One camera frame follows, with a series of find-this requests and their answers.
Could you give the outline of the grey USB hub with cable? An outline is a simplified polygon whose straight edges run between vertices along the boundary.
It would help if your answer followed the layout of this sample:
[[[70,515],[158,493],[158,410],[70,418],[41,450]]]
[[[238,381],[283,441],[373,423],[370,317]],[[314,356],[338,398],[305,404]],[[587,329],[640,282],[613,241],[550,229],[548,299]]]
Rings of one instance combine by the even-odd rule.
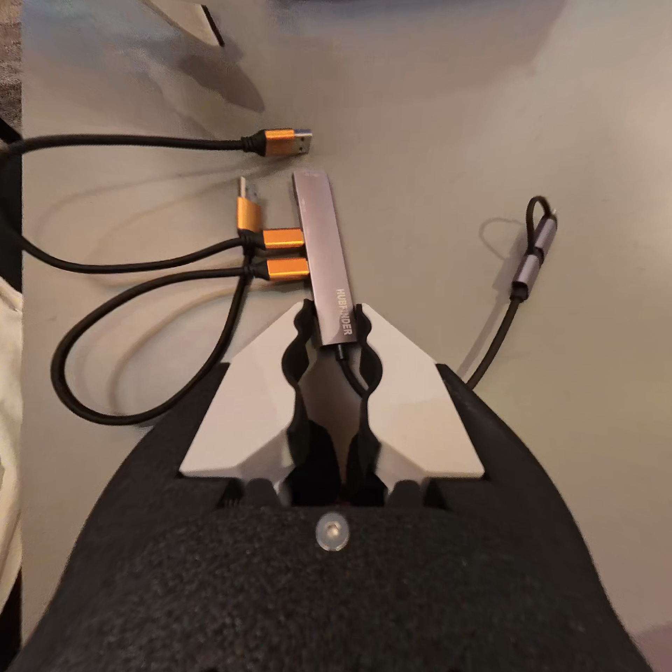
[[[349,363],[349,347],[357,338],[355,303],[351,295],[331,181],[324,171],[302,169],[293,173],[292,183],[321,343],[332,351],[344,378],[355,393],[362,397],[365,388]],[[557,213],[545,197],[534,196],[528,202],[525,231],[525,252],[511,281],[509,306],[485,355],[466,382],[471,390],[488,372],[519,308],[530,298],[533,285],[556,237]]]

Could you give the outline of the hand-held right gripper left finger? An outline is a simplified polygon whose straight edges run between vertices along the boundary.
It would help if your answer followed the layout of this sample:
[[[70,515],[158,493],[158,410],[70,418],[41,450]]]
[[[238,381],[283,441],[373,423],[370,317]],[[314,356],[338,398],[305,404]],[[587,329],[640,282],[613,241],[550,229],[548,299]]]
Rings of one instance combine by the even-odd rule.
[[[243,484],[264,479],[287,491],[292,505],[338,500],[332,439],[310,420],[300,389],[315,326],[314,302],[297,302],[231,358],[180,475]]]

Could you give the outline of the black cable orange plugs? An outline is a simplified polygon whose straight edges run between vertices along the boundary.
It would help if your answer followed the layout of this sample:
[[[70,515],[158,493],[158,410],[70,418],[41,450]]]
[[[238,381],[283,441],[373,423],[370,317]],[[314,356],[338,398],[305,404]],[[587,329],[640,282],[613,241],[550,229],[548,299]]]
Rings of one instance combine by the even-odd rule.
[[[245,297],[253,280],[266,282],[303,281],[309,276],[305,250],[305,238],[298,228],[263,229],[261,205],[250,181],[238,179],[237,194],[237,237],[187,255],[179,265],[188,265],[197,260],[215,256],[229,249],[240,247],[243,261],[238,267],[199,269],[153,278],[122,291],[109,299],[80,320],[63,336],[57,345],[50,364],[50,379],[53,390],[63,406],[74,415],[90,423],[106,426],[130,426],[145,424],[158,419],[172,410],[189,392],[202,382],[220,364],[226,354],[240,315]],[[220,280],[236,278],[231,305],[223,330],[212,353],[197,373],[172,397],[160,405],[142,413],[131,415],[110,415],[101,413],[83,404],[71,390],[67,381],[66,366],[72,350],[90,329],[113,311],[150,292],[190,281]]]
[[[149,147],[189,151],[241,152],[268,158],[306,155],[309,153],[312,139],[313,134],[310,130],[297,130],[293,128],[258,130],[252,135],[242,136],[237,140],[182,139],[169,136],[128,134],[58,134],[36,136],[27,139],[18,136],[17,139],[14,139],[14,141],[11,141],[1,149],[1,171],[4,172],[5,164],[11,159],[53,148]],[[235,247],[251,245],[252,248],[260,249],[264,244],[263,235],[257,235],[256,232],[252,232],[250,229],[240,229],[240,231],[243,233],[243,236],[239,236],[236,239],[225,240],[210,247],[172,259],[143,264],[78,264],[47,254],[25,239],[22,234],[13,229],[5,209],[1,208],[1,233],[12,241],[16,247],[50,267],[79,274],[127,274],[169,270],[196,263]]]

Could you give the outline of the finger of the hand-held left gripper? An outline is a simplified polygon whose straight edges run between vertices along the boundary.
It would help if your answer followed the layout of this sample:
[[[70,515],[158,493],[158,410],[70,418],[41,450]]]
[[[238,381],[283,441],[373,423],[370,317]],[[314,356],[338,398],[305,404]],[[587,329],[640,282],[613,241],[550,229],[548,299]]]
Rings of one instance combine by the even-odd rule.
[[[142,1],[142,3],[202,44],[224,47],[223,35],[206,5],[196,1]]]

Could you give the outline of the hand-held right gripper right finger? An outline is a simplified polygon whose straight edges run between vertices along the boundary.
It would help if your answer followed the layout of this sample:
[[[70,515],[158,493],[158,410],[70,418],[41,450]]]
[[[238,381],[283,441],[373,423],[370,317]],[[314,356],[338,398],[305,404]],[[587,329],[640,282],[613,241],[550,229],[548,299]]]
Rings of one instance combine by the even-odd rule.
[[[349,449],[348,498],[378,505],[401,482],[480,479],[484,466],[437,362],[371,306],[356,306],[359,427]]]

